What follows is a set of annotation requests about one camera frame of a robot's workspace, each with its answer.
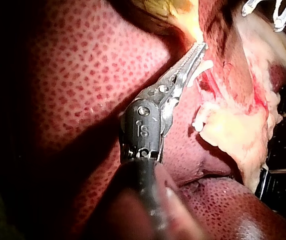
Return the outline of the left arm instrument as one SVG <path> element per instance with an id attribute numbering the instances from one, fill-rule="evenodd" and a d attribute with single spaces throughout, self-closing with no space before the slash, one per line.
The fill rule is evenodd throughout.
<path id="1" fill-rule="evenodd" d="M 138 158 L 162 161 L 164 138 L 173 122 L 181 88 L 156 83 L 142 90 L 121 116 L 120 161 Z"/>

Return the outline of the left arm instrument jaw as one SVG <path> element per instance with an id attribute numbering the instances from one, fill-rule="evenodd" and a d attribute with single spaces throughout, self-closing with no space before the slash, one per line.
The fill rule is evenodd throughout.
<path id="1" fill-rule="evenodd" d="M 156 82 L 156 86 L 184 87 L 203 58 L 203 43 L 194 43 L 192 47 Z"/>
<path id="2" fill-rule="evenodd" d="M 192 47 L 174 64 L 175 89 L 182 90 L 205 55 L 207 44 L 194 43 Z"/>

